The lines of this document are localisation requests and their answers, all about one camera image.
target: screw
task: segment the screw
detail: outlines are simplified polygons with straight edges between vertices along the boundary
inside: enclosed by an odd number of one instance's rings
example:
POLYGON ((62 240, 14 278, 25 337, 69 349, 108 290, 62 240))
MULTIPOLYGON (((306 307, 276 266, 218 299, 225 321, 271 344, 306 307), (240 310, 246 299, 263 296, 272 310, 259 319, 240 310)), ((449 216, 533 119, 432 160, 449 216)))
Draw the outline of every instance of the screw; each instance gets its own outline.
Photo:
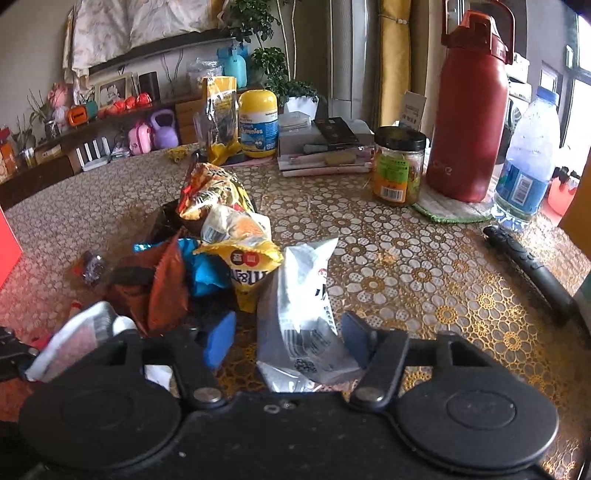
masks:
POLYGON ((281 408, 284 408, 285 410, 295 410, 296 409, 296 404, 292 403, 288 400, 281 400, 279 402, 279 405, 281 405, 281 408))
POLYGON ((382 392, 379 388, 374 387, 357 388, 353 394, 359 400, 368 403, 377 403, 384 399, 384 392, 382 392))
POLYGON ((222 392, 217 388, 202 387, 198 388, 193 392, 195 400, 199 400, 202 403, 217 403, 222 400, 222 392))

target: jar lid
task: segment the jar lid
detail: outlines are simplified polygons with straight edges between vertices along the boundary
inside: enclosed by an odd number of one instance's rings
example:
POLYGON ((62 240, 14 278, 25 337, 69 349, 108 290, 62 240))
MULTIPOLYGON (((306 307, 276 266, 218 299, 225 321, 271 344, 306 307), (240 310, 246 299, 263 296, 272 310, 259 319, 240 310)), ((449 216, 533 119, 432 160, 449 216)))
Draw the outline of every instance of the jar lid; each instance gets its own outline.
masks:
POLYGON ((375 142, 390 150, 421 152, 427 146, 427 137, 408 127, 379 127, 375 142))

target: blue wrapper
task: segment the blue wrapper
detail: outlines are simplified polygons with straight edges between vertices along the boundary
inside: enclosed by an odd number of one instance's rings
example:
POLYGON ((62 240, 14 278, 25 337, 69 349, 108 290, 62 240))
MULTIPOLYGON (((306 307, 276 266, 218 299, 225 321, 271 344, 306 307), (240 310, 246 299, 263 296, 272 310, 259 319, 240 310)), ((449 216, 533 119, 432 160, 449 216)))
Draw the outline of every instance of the blue wrapper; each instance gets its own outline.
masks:
MULTIPOLYGON (((143 252, 158 245, 161 244, 135 244, 134 252, 143 252)), ((230 272, 225 262, 216 255, 194 255, 193 251, 198 246, 199 241, 193 238, 178 239, 178 248, 190 280, 189 294, 193 297, 204 297, 232 288, 230 272)))

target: plastic water bottle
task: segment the plastic water bottle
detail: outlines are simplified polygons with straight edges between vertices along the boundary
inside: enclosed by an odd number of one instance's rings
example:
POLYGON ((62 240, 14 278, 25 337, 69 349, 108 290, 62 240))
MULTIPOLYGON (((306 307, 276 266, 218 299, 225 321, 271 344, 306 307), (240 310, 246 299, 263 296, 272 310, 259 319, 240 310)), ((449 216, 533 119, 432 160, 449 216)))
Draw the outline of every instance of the plastic water bottle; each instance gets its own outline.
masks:
POLYGON ((509 230, 521 232, 531 222, 552 179, 560 148, 558 100, 557 93, 538 87, 511 138, 492 208, 509 230))

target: purple kettlebell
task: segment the purple kettlebell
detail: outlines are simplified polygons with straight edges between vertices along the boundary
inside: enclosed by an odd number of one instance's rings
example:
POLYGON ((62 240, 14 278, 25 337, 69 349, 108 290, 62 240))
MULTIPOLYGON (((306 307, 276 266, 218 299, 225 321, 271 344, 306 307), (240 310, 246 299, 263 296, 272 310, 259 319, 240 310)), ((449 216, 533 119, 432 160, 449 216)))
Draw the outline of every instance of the purple kettlebell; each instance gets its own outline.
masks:
POLYGON ((159 110, 152 115, 150 119, 154 129, 154 146, 159 150, 164 148, 178 147, 177 130, 174 127, 174 112, 172 110, 159 110), (161 127, 156 119, 160 115, 168 115, 171 119, 170 127, 161 127))

